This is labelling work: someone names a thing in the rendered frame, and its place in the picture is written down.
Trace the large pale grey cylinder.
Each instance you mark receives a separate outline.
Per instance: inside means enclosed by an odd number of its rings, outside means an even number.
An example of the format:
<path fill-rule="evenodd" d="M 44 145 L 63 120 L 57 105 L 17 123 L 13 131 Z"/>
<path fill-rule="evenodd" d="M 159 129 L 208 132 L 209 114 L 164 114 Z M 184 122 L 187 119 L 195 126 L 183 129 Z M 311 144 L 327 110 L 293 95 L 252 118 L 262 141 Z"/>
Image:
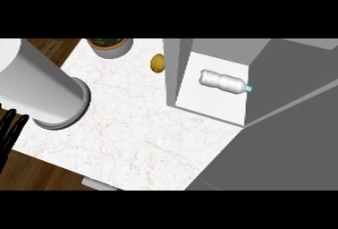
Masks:
<path fill-rule="evenodd" d="M 0 103 L 47 130 L 68 128 L 84 116 L 91 91 L 69 77 L 25 38 L 0 38 Z"/>

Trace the potted plant in terracotta pot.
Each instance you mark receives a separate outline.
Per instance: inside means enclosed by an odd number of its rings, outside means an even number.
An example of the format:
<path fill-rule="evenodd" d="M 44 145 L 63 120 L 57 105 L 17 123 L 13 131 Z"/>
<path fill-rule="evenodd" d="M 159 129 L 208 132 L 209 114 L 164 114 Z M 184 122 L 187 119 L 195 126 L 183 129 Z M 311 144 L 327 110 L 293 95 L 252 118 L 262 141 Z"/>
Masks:
<path fill-rule="evenodd" d="M 91 41 L 87 41 L 94 53 L 105 59 L 115 59 L 122 57 L 131 50 L 133 39 L 124 38 L 118 44 L 109 47 L 97 46 Z"/>

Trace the yellow-brown potato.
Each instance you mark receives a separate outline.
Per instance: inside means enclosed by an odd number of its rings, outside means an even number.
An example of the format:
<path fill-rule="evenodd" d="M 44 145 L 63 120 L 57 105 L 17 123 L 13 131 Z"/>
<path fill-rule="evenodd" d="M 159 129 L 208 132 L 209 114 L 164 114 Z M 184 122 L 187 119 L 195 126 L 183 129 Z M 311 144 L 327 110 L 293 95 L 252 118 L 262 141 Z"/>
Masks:
<path fill-rule="evenodd" d="M 150 60 L 150 69 L 153 72 L 162 72 L 165 70 L 164 55 L 156 54 Z"/>

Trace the clear plastic water bottle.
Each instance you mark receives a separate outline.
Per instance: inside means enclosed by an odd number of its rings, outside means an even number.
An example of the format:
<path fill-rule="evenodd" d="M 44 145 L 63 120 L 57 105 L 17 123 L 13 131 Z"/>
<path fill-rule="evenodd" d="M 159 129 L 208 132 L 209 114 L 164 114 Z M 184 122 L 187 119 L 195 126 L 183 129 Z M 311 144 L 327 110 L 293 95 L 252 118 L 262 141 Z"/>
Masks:
<path fill-rule="evenodd" d="M 200 71 L 199 84 L 209 88 L 220 89 L 234 95 L 252 92 L 252 87 L 240 78 L 231 77 L 226 74 L 218 74 L 209 70 Z"/>

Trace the grey cabinet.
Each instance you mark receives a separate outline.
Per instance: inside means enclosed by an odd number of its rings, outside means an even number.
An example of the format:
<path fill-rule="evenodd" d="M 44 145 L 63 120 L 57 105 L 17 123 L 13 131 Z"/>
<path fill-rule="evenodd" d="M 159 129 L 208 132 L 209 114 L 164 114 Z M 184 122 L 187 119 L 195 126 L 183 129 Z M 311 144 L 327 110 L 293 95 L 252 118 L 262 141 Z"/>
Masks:
<path fill-rule="evenodd" d="M 338 85 L 338 38 L 167 38 L 164 60 L 167 105 L 240 127 Z M 203 70 L 251 90 L 202 85 Z"/>

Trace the pale grey block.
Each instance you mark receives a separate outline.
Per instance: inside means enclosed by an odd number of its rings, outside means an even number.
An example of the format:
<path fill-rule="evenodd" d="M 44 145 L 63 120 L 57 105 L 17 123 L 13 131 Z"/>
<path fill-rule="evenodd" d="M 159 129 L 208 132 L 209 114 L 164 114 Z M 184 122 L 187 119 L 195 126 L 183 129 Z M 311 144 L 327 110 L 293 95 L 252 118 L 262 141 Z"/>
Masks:
<path fill-rule="evenodd" d="M 84 177 L 81 180 L 81 184 L 99 191 L 115 191 L 118 188 L 113 186 L 109 186 L 107 184 L 99 182 L 97 180 Z"/>

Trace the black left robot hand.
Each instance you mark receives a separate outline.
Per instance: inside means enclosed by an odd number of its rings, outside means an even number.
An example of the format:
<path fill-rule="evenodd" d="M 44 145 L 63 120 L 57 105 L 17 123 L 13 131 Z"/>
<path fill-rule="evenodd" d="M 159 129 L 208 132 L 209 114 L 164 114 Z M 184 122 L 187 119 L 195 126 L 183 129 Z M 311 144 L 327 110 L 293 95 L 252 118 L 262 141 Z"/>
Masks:
<path fill-rule="evenodd" d="M 19 138 L 23 126 L 29 120 L 29 116 L 23 114 L 14 121 L 16 114 L 16 109 L 10 108 L 0 119 L 0 173 L 6 166 L 7 155 Z"/>

